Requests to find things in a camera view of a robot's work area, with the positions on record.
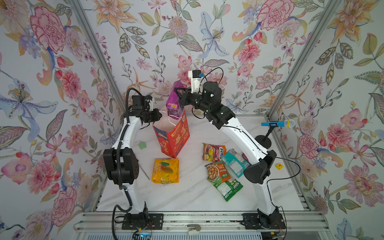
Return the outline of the purple snack packet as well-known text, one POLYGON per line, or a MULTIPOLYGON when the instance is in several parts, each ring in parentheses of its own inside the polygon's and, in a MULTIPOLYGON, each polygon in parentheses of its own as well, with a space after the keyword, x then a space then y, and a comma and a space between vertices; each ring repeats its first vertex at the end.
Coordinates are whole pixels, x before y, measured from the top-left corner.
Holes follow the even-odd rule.
POLYGON ((175 88, 183 88, 183 87, 184 85, 180 80, 174 82, 172 91, 166 103, 168 116, 174 120, 178 120, 184 112, 184 107, 180 105, 179 96, 175 92, 175 88))

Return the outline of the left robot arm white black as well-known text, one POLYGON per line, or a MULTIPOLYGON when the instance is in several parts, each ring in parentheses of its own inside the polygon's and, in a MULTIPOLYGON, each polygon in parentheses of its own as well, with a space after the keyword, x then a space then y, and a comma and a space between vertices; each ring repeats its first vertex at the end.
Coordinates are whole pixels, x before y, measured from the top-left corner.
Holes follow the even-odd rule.
POLYGON ((162 117, 159 109, 153 108, 153 98, 144 96, 137 89, 129 88, 126 95, 126 111, 123 115, 122 129, 117 141, 110 149, 103 152, 103 159, 107 170, 108 179, 126 196, 129 207, 124 210, 117 205, 116 209, 125 213, 124 222, 138 223, 149 219, 148 208, 139 192, 136 179, 140 173, 139 160, 137 159, 132 143, 143 124, 148 126, 159 121, 162 117))

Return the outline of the yellow snack packet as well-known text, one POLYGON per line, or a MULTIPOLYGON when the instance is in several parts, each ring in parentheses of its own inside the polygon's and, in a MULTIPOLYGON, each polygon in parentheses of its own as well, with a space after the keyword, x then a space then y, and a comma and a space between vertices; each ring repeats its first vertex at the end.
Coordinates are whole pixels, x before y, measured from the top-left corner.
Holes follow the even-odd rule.
POLYGON ((152 182, 163 185, 179 183, 179 159, 155 159, 152 182))

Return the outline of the orange candy snack packet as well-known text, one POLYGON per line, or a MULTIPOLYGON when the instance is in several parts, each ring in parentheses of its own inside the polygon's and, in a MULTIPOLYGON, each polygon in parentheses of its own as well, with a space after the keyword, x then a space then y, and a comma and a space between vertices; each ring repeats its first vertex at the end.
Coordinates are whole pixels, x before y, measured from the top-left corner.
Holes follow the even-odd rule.
POLYGON ((203 143, 203 161, 218 162, 226 153, 225 146, 203 143))

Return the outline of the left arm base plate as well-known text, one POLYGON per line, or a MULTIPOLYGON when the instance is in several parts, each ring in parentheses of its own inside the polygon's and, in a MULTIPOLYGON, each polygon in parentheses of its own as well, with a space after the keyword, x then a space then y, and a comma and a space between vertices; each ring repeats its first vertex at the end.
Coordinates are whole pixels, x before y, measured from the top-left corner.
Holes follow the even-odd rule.
POLYGON ((122 230, 162 230, 164 214, 125 214, 122 230))

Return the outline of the red paper gift bag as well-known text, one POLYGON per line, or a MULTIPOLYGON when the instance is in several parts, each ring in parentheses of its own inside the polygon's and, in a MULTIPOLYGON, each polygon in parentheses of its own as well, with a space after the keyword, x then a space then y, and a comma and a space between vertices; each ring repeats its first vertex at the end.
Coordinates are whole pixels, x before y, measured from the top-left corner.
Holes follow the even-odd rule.
POLYGON ((171 158, 177 158, 189 137, 189 125, 186 112, 181 117, 173 119, 168 116, 166 107, 160 109, 162 117, 153 125, 156 137, 161 146, 161 151, 171 158))

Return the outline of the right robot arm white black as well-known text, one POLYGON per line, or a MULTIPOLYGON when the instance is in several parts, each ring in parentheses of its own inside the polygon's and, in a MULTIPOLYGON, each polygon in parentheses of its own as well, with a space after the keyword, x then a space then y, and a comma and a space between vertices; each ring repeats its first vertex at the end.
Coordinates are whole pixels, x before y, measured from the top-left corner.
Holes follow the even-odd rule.
POLYGON ((279 208, 273 204, 267 181, 270 168, 277 157, 274 151, 268 151, 242 126, 236 114, 222 104, 222 89, 216 82, 206 82, 203 89, 175 88, 181 106, 191 105, 205 113, 208 121, 221 130, 240 148, 251 164, 244 170, 246 179, 254 184, 257 196, 260 225, 270 228, 281 216, 279 208))

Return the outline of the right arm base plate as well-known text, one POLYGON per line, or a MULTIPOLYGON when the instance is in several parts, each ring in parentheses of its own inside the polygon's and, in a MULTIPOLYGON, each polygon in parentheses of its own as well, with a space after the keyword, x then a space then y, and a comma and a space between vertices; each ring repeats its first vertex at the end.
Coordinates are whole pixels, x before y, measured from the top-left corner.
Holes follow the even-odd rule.
POLYGON ((241 224, 246 230, 285 230, 286 222, 282 214, 265 216, 258 213, 244 213, 241 224))

